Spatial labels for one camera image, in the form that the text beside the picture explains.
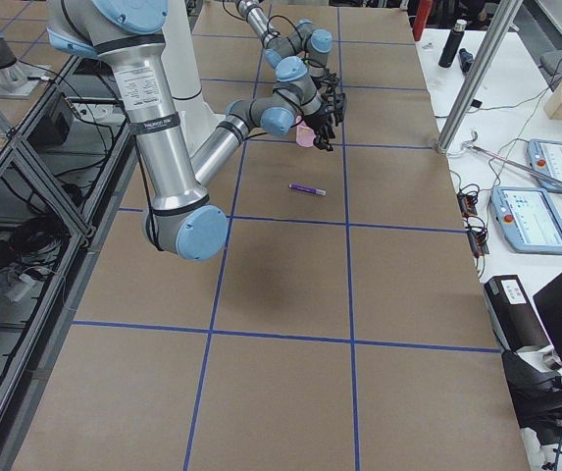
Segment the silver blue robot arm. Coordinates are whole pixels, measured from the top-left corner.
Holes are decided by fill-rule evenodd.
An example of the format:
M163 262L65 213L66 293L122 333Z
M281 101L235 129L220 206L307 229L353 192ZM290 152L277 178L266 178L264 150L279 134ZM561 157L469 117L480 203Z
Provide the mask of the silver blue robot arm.
M310 20L300 20L296 24L282 15L268 17L259 1L232 1L236 15L247 22L259 37L264 56L274 69L282 59L300 56L306 65L316 87L324 92L324 98L332 106L341 109L345 105L345 94L339 90L339 78L329 67L332 52L332 33L316 26ZM280 18L292 26L289 35L283 35L272 23Z
M274 69L272 94L232 103L222 119L203 100L190 23L180 1L51 1L48 34L58 50L96 59L112 70L130 132L154 189L145 233L161 251L206 260L227 237L225 213L207 183L260 129L283 136L307 125L315 145L331 149L345 96L327 66L332 34L308 20L282 35L256 1L238 1Z

